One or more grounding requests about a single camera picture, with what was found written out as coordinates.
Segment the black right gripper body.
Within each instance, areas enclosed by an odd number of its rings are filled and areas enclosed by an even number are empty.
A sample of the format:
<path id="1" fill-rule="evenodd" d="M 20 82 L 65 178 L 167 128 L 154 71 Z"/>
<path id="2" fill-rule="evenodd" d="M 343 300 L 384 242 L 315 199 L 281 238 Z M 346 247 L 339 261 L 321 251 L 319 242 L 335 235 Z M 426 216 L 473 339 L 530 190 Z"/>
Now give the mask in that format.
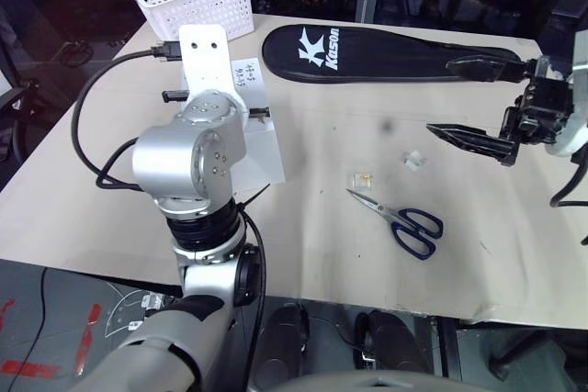
<path id="1" fill-rule="evenodd" d="M 524 92 L 503 116 L 500 137 L 522 144 L 552 145 L 574 110 L 571 84 L 565 73 L 571 65 L 561 58 L 539 57 L 527 75 Z"/>

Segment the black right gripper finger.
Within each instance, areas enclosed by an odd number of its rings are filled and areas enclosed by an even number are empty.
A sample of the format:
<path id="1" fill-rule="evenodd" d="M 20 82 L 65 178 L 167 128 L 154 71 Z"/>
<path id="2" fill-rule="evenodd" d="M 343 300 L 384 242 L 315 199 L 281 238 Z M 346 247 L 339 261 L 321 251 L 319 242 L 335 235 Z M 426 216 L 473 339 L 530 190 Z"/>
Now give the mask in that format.
<path id="1" fill-rule="evenodd" d="M 530 78 L 536 69 L 536 60 L 514 61 L 502 57 L 473 55 L 447 62 L 446 68 L 458 77 L 474 82 L 520 83 Z"/>
<path id="2" fill-rule="evenodd" d="M 439 139 L 463 151 L 493 158 L 503 166 L 515 164 L 518 141 L 493 137 L 482 129 L 459 124 L 427 124 L 426 128 Z"/>

